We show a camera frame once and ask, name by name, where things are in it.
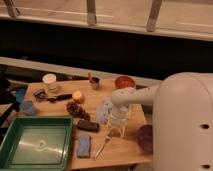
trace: dish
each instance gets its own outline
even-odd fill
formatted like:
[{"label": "dish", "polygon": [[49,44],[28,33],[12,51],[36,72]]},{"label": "dish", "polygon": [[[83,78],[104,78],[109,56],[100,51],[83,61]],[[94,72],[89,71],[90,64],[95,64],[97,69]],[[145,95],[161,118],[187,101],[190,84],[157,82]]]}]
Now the dish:
[{"label": "dish", "polygon": [[135,81],[129,76],[119,76],[115,80],[116,89],[135,87]]},{"label": "dish", "polygon": [[66,169],[72,117],[17,117],[0,148],[0,170]]}]

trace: knife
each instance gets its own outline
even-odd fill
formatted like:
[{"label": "knife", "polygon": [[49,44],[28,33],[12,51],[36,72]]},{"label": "knife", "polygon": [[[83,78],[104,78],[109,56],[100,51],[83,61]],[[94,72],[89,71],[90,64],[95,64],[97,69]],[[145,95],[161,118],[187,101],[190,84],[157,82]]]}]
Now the knife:
[{"label": "knife", "polygon": [[66,99],[70,99],[70,98],[72,98],[72,94],[61,94],[58,96],[53,96],[53,97],[47,98],[46,100],[51,103],[54,103],[56,101],[66,100]]}]

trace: small bowl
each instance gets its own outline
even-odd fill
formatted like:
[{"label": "small bowl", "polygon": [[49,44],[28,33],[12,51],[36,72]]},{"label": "small bowl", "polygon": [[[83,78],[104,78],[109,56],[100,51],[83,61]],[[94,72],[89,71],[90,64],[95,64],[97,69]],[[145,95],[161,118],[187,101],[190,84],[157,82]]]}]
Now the small bowl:
[{"label": "small bowl", "polygon": [[135,81],[128,76],[119,76],[115,80],[115,87],[116,89],[121,89],[126,87],[135,88]]}]

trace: chocolate bar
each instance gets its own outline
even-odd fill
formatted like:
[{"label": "chocolate bar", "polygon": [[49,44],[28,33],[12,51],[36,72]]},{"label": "chocolate bar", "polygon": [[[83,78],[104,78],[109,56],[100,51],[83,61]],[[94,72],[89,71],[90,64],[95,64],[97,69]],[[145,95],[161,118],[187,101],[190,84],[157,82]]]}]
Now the chocolate bar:
[{"label": "chocolate bar", "polygon": [[81,119],[77,123],[77,128],[85,131],[98,132],[99,124]]}]

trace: white mug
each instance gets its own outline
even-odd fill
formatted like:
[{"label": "white mug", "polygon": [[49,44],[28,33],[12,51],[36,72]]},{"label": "white mug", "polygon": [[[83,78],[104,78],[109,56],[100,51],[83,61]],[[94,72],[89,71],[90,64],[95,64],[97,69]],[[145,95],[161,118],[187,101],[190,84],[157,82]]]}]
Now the white mug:
[{"label": "white mug", "polygon": [[42,80],[50,92],[54,93],[58,90],[57,78],[55,74],[46,74],[43,76]]}]

